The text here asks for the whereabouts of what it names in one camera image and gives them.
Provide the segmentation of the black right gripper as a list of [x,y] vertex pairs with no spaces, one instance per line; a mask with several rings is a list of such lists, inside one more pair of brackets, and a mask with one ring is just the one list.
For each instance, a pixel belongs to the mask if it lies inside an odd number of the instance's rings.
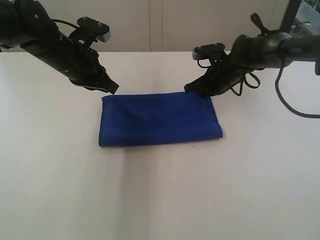
[[236,60],[245,57],[245,51],[238,47],[246,46],[253,38],[240,35],[235,40],[231,52],[225,58],[214,62],[211,67],[206,68],[204,75],[184,86],[186,93],[198,93],[202,98],[211,98],[232,91],[240,97],[243,86],[257,89],[261,85],[260,79],[253,74],[253,68],[237,63]]

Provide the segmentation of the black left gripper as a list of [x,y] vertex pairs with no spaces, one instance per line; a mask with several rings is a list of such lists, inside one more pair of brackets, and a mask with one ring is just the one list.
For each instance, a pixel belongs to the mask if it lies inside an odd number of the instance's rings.
[[31,37],[20,45],[27,53],[58,71],[78,87],[90,91],[115,94],[119,85],[99,62],[99,54],[91,46],[69,39],[58,28],[56,19],[43,14],[21,17],[25,32]]

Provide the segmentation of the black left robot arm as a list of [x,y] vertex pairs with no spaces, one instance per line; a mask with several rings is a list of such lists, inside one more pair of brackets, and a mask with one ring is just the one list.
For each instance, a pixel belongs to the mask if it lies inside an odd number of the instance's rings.
[[109,77],[98,52],[91,47],[92,43],[110,39],[110,27],[84,16],[66,36],[57,26],[60,22],[50,18],[37,0],[2,0],[0,46],[20,47],[78,87],[115,94],[119,85]]

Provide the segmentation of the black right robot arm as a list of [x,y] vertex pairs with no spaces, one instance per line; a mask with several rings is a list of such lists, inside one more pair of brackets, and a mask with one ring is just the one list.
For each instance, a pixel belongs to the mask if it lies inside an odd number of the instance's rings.
[[224,94],[242,84],[245,76],[264,69],[281,69],[292,62],[317,62],[320,58],[318,35],[294,39],[286,32],[248,37],[240,35],[225,52],[222,43],[198,46],[193,49],[195,61],[209,60],[210,66],[201,77],[184,86],[187,93],[203,97]]

